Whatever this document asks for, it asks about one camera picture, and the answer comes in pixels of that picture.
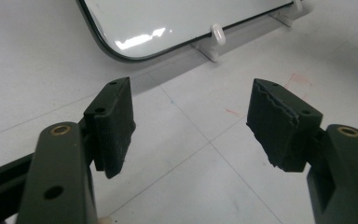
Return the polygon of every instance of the white surface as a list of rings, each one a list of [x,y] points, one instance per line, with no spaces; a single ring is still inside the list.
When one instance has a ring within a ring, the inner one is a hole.
[[[122,173],[93,172],[101,217],[312,223],[306,174],[270,166],[245,126],[260,77],[323,112],[323,128],[358,128],[358,0],[304,9],[291,29],[263,17],[228,32],[218,63],[187,46],[124,64],[98,49],[75,1],[0,1],[0,165],[32,152],[50,124],[78,121],[105,83],[130,76],[138,126]]]
[[[106,1],[85,0],[107,45],[131,59],[153,56],[222,27],[252,18],[291,0]]]

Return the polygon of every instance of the white bracket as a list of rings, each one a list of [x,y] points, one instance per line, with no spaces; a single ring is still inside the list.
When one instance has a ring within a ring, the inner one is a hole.
[[[200,41],[191,44],[191,46],[199,50],[207,58],[209,58],[209,60],[215,63],[219,59],[219,53],[216,48],[226,44],[226,36],[222,27],[217,23],[212,25],[211,30],[211,37],[201,39]]]
[[[302,12],[302,10],[303,6],[301,0],[294,0],[294,6],[271,12],[269,15],[275,20],[280,21],[288,27],[291,27],[293,24],[294,14]]]

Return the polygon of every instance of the floor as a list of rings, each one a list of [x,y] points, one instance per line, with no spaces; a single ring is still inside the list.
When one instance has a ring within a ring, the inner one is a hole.
[[[291,28],[263,16],[228,31],[218,63],[190,46],[120,63],[97,47],[76,1],[0,1],[0,165],[32,153],[50,124],[79,121],[104,84],[130,77],[137,129],[120,175],[93,171],[100,217],[314,223],[309,167],[272,167],[245,124],[253,79],[263,78],[320,110],[322,128],[358,128],[358,0],[303,3]]]

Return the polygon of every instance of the white plastic clip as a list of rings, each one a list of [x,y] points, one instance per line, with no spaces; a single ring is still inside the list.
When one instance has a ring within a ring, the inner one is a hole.
[[[294,7],[283,8],[274,12],[269,13],[269,15],[277,21],[285,24],[288,27],[291,27],[293,24],[293,15],[299,12],[302,12],[303,6],[301,0],[294,0]]]
[[[200,41],[191,44],[195,49],[203,53],[212,62],[217,62],[219,53],[216,48],[226,44],[226,36],[222,27],[215,23],[211,27],[212,36],[209,38],[201,39]]]

